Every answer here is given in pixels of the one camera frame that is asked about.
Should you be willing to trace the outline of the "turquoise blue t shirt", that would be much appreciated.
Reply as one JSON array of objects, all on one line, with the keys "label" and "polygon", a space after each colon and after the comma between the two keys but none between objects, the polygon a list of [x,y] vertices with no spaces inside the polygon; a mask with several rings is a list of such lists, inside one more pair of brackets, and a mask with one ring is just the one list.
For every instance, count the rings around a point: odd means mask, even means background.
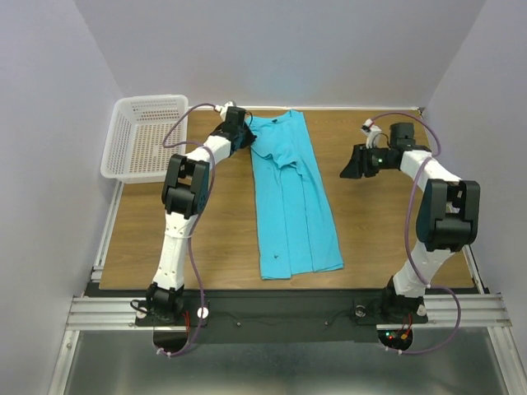
[{"label": "turquoise blue t shirt", "polygon": [[260,276],[343,268],[333,214],[303,113],[250,120]]}]

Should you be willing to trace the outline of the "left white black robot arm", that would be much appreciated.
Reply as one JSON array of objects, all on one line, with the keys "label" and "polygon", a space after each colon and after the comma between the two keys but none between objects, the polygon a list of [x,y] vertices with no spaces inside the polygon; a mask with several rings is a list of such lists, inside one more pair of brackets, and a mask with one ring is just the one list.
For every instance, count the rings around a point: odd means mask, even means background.
[{"label": "left white black robot arm", "polygon": [[216,105],[222,122],[205,142],[182,142],[193,146],[189,153],[174,154],[168,162],[161,191],[165,232],[160,261],[144,301],[132,302],[139,319],[176,322],[183,309],[184,263],[195,226],[208,203],[216,166],[235,152],[250,146],[255,135],[246,123],[247,111],[232,102]]}]

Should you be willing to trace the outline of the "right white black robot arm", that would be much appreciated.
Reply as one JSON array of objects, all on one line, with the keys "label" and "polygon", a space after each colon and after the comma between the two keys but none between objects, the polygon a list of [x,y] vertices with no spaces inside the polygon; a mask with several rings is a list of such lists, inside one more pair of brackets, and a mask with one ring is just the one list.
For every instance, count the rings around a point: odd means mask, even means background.
[{"label": "right white black robot arm", "polygon": [[450,257],[477,237],[481,187],[451,173],[429,148],[417,144],[412,123],[392,124],[385,147],[377,143],[382,131],[374,119],[367,119],[361,130],[366,141],[353,147],[341,178],[371,178],[382,170],[399,170],[413,181],[413,191],[422,191],[417,217],[406,217],[404,223],[406,229],[415,229],[417,241],[404,246],[407,260],[382,290],[373,316],[382,323],[411,318],[423,322],[424,295],[431,280]]}]

